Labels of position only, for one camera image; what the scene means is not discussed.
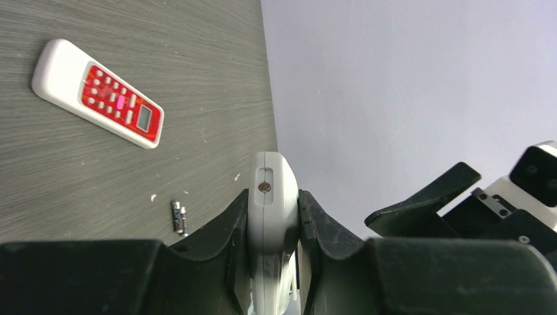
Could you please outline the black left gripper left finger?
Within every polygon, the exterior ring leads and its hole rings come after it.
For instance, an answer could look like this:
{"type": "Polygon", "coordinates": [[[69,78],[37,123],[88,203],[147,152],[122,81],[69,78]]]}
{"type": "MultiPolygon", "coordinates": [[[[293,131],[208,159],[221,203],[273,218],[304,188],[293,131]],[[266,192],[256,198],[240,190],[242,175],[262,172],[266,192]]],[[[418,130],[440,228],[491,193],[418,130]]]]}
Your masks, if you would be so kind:
{"type": "Polygon", "coordinates": [[[248,191],[173,245],[159,240],[1,245],[2,314],[246,314],[248,191]]]}

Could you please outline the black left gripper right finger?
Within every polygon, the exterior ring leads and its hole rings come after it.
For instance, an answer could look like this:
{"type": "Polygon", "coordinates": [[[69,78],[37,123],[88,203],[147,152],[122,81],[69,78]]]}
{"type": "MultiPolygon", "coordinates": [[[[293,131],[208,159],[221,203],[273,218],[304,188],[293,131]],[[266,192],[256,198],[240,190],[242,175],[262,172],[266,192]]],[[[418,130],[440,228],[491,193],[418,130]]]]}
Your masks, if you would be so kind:
{"type": "Polygon", "coordinates": [[[301,191],[303,314],[555,314],[556,273],[516,241],[362,240],[301,191]]]}

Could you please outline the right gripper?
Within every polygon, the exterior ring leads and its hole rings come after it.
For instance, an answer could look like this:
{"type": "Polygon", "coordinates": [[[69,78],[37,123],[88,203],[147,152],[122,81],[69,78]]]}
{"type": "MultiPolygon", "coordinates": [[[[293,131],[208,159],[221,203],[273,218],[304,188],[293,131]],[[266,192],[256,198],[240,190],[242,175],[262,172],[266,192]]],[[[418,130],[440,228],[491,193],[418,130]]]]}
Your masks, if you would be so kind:
{"type": "Polygon", "coordinates": [[[365,225],[380,236],[514,240],[556,260],[556,232],[502,196],[476,188],[440,217],[437,212],[478,182],[481,175],[458,162],[411,197],[377,210],[365,225]]]}

